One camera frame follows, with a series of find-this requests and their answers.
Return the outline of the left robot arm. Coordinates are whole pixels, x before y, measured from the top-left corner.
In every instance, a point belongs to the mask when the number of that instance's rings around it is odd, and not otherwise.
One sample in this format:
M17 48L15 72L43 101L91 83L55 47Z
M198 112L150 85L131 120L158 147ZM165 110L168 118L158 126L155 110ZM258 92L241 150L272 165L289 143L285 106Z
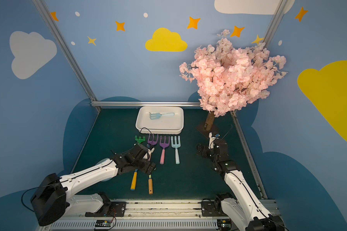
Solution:
M80 191L124 173L140 170L150 175L156 168L150 161L154 148L136 144L123 154L115 154L99 164L82 171L58 176L53 173L44 178L30 202L38 224L48 226L64 215L84 213L87 217L114 215L110 199L105 193L96 193L77 200Z

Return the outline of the green rake wooden handle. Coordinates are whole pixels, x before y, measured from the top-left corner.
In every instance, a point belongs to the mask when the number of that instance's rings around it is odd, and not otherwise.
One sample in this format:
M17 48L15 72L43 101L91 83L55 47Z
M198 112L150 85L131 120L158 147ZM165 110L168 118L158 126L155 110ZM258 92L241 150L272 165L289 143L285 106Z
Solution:
M145 142L146 138L145 136L141 137L141 136L135 136L135 141L137 144L141 144L143 142Z

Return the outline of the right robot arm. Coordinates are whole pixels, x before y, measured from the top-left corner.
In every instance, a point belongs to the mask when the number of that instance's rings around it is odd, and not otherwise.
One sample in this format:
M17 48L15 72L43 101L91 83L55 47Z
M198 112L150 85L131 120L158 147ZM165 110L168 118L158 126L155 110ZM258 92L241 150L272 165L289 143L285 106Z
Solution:
M197 144L197 155L208 158L233 194L217 195L217 212L227 215L240 231L287 231L280 216L274 216L260 202L246 182L242 171L228 154L225 140L215 139L213 147Z

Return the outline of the wooden handle tool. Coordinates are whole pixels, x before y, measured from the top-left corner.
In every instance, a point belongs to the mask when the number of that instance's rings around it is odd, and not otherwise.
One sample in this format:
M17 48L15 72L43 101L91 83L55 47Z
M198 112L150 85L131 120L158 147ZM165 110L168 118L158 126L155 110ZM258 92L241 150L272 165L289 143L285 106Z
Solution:
M153 180L152 175L148 176L148 193L153 194Z

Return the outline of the purple fork pink handle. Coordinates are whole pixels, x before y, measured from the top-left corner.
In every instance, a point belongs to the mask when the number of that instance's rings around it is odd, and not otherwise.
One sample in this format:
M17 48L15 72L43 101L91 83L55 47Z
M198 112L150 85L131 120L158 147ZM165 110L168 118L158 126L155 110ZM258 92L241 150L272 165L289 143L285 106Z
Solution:
M162 153L160 157L160 164L164 164L165 160L165 149L170 146L170 136L167 138L166 136L160 136L160 142L159 145L162 148Z
M148 143L147 145L148 149L155 147L155 145L158 143L158 135L149 134L147 143Z

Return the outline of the light blue hand rake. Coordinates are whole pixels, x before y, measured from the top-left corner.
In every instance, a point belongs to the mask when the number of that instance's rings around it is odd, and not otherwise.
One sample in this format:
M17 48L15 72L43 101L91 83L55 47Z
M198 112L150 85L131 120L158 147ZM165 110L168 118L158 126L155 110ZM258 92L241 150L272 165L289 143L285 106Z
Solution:
M181 147L180 136L171 137L171 146L175 149L175 163L180 164L179 152L178 149Z

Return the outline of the dark blue fork yellow handle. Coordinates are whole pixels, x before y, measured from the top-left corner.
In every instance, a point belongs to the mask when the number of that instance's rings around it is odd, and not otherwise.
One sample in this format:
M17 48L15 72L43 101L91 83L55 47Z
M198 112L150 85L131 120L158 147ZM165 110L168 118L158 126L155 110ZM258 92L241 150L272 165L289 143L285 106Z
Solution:
M134 190L136 189L137 172L138 172L138 169L135 169L134 175L133 175L133 179L132 179L132 183L131 183L131 187L130 187L130 190L131 190L131 191L134 191Z

